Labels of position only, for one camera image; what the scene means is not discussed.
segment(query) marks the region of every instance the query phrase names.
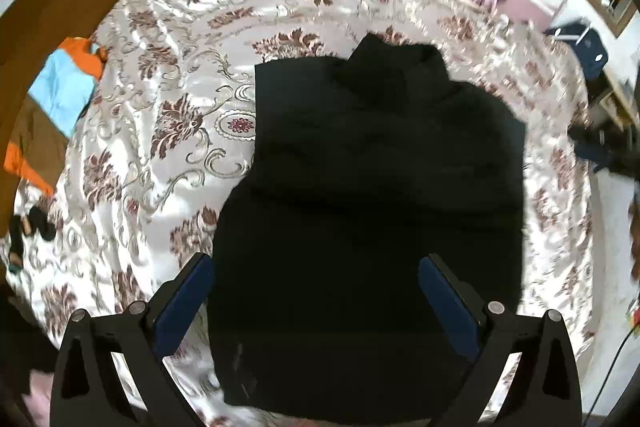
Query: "folded black garment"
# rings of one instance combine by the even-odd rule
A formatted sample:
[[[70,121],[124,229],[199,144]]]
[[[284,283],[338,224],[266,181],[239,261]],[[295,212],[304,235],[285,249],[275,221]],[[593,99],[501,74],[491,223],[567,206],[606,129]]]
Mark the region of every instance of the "folded black garment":
[[[225,401],[341,424],[431,418],[469,363],[417,281],[439,254],[515,310],[525,127],[432,46],[255,69],[254,163],[218,221],[209,340]]]

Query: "bedspread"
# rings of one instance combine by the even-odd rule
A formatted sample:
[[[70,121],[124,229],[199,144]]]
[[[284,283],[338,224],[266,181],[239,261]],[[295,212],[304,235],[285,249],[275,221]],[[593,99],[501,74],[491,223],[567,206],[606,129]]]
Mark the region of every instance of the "bedspread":
[[[499,97],[526,123],[519,311],[560,310],[579,356],[593,336],[590,184],[566,129],[586,119],[584,78],[562,42],[466,0],[120,0],[94,35],[109,60],[55,196],[23,183],[15,203],[17,212],[39,204],[58,229],[52,243],[27,240],[23,272],[8,275],[53,343],[74,309],[121,312],[150,298],[195,251],[210,252],[225,198],[251,165],[255,64],[348,57],[367,31],[398,44],[432,42],[452,79]],[[206,425],[296,422],[222,401],[204,314],[164,363]],[[114,360],[127,396],[142,406],[124,359]],[[515,364],[485,415],[499,409]]]

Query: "wooden headboard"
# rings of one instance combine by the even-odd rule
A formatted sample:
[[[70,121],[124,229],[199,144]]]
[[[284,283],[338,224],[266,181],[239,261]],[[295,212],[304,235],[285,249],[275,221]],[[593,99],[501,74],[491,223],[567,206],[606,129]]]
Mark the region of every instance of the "wooden headboard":
[[[89,37],[118,0],[15,0],[0,17],[0,156],[31,83],[65,37]],[[0,235],[18,178],[0,168]]]

